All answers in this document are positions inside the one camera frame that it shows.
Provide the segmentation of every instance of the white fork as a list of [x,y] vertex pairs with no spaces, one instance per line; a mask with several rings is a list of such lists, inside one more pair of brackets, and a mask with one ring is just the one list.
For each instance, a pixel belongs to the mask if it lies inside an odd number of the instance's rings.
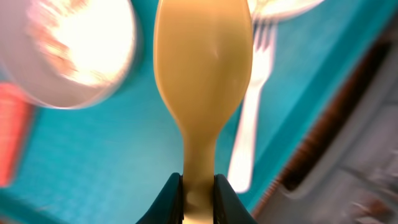
[[248,191],[251,185],[259,102],[262,87],[269,78],[274,64],[276,33],[277,21],[266,19],[257,22],[251,78],[244,96],[228,171],[228,181],[237,193]]

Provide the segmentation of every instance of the blue table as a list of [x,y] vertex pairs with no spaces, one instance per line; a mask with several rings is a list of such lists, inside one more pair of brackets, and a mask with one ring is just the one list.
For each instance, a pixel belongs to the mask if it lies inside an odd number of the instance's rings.
[[[122,88],[94,107],[38,109],[0,212],[29,223],[134,223],[173,172],[182,139],[157,91],[152,62],[156,0],[132,0],[144,55]],[[280,23],[274,72],[262,93],[252,210],[398,0],[326,0]],[[216,173],[226,174],[239,110],[220,134]]]

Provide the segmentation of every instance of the fork handle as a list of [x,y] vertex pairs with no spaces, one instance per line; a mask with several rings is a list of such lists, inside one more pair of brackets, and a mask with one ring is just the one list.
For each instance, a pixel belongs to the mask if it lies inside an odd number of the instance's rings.
[[261,89],[249,87],[244,96],[228,170],[228,181],[237,193],[247,192],[251,185]]

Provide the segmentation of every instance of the yellow spoon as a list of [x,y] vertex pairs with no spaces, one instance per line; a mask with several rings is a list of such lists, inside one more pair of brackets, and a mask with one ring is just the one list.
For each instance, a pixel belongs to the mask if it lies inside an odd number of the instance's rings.
[[248,87],[252,27],[247,0],[161,0],[157,87],[184,145],[185,220],[213,223],[216,139]]

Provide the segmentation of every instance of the orange object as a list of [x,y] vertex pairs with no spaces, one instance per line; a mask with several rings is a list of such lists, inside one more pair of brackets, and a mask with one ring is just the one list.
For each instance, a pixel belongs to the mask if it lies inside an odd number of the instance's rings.
[[0,187],[14,177],[32,109],[18,87],[0,83]]

